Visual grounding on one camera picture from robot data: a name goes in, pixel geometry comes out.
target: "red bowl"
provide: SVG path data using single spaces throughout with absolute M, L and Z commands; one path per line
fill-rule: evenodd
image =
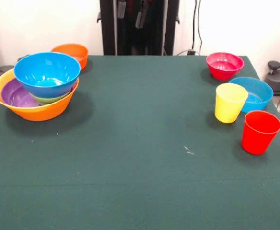
M 229 53 L 213 53 L 207 56 L 206 63 L 215 79 L 226 81 L 244 66 L 244 61 Z

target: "bowl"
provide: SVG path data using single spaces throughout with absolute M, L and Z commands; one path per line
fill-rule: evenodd
M 60 97 L 55 97 L 55 98 L 42 98 L 42 97 L 36 97 L 34 95 L 32 95 L 31 93 L 29 93 L 36 101 L 40 102 L 40 104 L 44 105 L 44 104 L 51 104 L 53 102 L 59 101 L 61 98 L 64 98 L 66 95 L 68 95 L 71 92 L 71 90 L 69 92 L 67 92 L 65 95 L 62 95 Z
M 81 70 L 83 70 L 88 62 L 89 51 L 86 47 L 79 44 L 63 44 L 51 50 L 51 52 L 58 52 L 72 56 L 78 60 Z
M 2 100 L 11 106 L 15 107 L 37 107 L 39 102 L 33 98 L 29 92 L 24 89 L 20 82 L 14 78 L 9 81 L 1 91 Z
M 230 83 L 241 85 L 248 91 L 248 98 L 242 112 L 263 110 L 273 97 L 272 88 L 265 82 L 251 77 L 239 77 L 230 80 Z
M 24 57 L 14 67 L 14 74 L 32 95 L 55 98 L 68 93 L 80 73 L 73 57 L 54 53 L 37 53 Z
M 0 76 L 0 103 L 6 106 L 7 108 L 9 108 L 10 110 L 12 110 L 13 112 L 15 112 L 20 117 L 29 121 L 46 121 L 60 115 L 67 108 L 79 83 L 79 80 L 77 79 L 73 86 L 72 92 L 69 93 L 64 98 L 60 99 L 59 101 L 56 101 L 52 104 L 42 105 L 39 107 L 21 108 L 21 107 L 8 105 L 5 102 L 3 102 L 1 98 L 1 92 L 4 86 L 9 81 L 15 78 L 13 72 L 14 70 L 11 69 Z
M 229 53 L 213 53 L 206 57 L 206 63 L 215 79 L 226 81 L 244 66 L 241 57 Z

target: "black knob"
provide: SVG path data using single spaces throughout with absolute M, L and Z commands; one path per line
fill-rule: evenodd
M 27 54 L 26 56 L 29 56 L 29 54 Z M 26 57 L 26 56 L 24 56 L 24 57 Z M 17 59 L 17 61 L 23 59 L 24 57 L 20 57 L 19 59 Z
M 280 63 L 278 61 L 270 61 L 268 62 L 268 66 L 270 70 L 276 71 L 280 68 Z

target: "purple bowl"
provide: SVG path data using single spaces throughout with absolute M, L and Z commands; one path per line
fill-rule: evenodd
M 14 78 L 1 91 L 1 99 L 8 105 L 15 107 L 37 107 L 39 102 Z

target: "light blue bowl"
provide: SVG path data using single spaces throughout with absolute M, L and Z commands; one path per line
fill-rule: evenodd
M 273 97 L 272 88 L 265 82 L 251 77 L 239 77 L 230 80 L 230 83 L 244 87 L 249 96 L 242 108 L 242 112 L 263 110 Z
M 68 93 L 81 71 L 79 62 L 66 54 L 45 52 L 21 59 L 14 74 L 32 95 L 55 98 Z

